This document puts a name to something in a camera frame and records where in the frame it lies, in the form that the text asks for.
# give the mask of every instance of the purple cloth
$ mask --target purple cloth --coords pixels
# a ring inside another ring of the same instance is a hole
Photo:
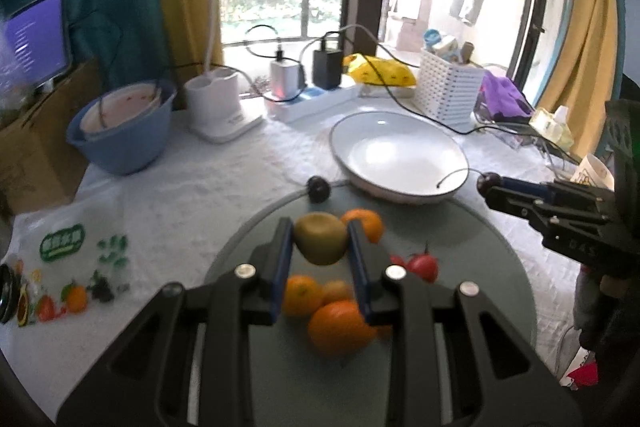
[[[484,103],[492,118],[499,114],[504,118],[531,116],[532,110],[523,95],[506,76],[495,76],[486,71],[480,90],[484,92]]]

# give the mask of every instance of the cardboard box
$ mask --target cardboard box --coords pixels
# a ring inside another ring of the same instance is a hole
[[[100,86],[97,61],[86,62],[0,130],[0,192],[14,214],[74,199],[88,162],[66,143],[66,128]]]

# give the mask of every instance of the yellow bag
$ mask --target yellow bag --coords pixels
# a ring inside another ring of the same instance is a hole
[[[415,77],[411,70],[397,60],[391,58],[368,57],[374,67],[380,72],[387,86],[410,87],[415,86]],[[374,84],[382,86],[380,78],[371,68],[365,58],[359,54],[348,55],[342,61],[347,66],[347,74],[359,84]]]

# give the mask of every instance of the charger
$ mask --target charger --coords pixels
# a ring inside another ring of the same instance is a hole
[[[343,58],[342,50],[328,50],[326,39],[322,39],[320,49],[314,51],[313,83],[325,90],[339,87],[342,80]]]
[[[276,59],[271,61],[271,92],[280,100],[295,97],[300,90],[300,65],[284,57],[278,46]]]

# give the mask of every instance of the white tablecloth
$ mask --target white tablecloth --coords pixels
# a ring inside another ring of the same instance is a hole
[[[186,114],[178,112],[166,151],[145,171],[114,178],[90,166],[78,198],[98,184],[122,188],[132,291],[83,315],[20,330],[15,321],[0,327],[2,352],[44,412],[55,418],[82,375],[161,285],[170,280],[200,285],[226,241],[258,210],[300,189],[313,174],[340,179],[328,147],[329,130],[347,114],[374,108],[400,110],[390,100],[357,99],[293,124],[267,121],[224,145],[190,134]],[[516,152],[483,133],[454,138],[474,168],[530,181],[552,179],[532,147]],[[457,197],[487,216],[520,256],[536,300],[536,349],[553,370],[561,339],[572,325],[578,264],[542,248],[540,236],[525,221],[488,210],[475,182],[476,176],[469,176]],[[16,219],[16,236],[21,220]],[[10,252],[17,248],[14,241]],[[575,343],[564,344],[569,351],[577,349]]]

